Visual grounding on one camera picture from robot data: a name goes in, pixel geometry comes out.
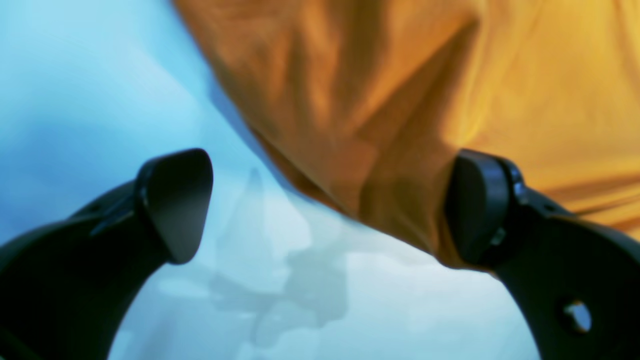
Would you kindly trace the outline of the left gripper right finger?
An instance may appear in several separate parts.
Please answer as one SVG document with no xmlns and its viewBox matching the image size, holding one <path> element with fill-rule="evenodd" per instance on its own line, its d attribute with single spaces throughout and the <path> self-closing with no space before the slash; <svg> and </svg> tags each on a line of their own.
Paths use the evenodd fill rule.
<svg viewBox="0 0 640 360">
<path fill-rule="evenodd" d="M 445 204 L 455 248 L 517 303 L 543 360 L 640 357 L 639 244 L 527 187 L 511 161 L 462 150 Z"/>
</svg>

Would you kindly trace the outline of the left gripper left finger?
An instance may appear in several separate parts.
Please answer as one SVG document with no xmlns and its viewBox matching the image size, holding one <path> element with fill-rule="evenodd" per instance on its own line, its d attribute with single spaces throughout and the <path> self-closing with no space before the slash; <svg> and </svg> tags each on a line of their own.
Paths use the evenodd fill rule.
<svg viewBox="0 0 640 360">
<path fill-rule="evenodd" d="M 213 183 L 201 148 L 155 157 L 67 219 L 3 244 L 1 358 L 106 360 L 148 278 L 196 255 Z"/>
</svg>

